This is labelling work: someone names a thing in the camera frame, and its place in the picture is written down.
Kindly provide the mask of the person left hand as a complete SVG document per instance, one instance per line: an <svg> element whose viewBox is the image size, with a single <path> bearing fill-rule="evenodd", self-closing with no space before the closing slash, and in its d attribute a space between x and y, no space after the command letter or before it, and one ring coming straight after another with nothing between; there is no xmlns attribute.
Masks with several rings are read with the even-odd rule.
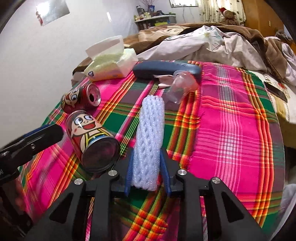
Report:
<svg viewBox="0 0 296 241"><path fill-rule="evenodd" d="M1 205L11 218L26 212L23 187L19 180L13 180L1 185Z"/></svg>

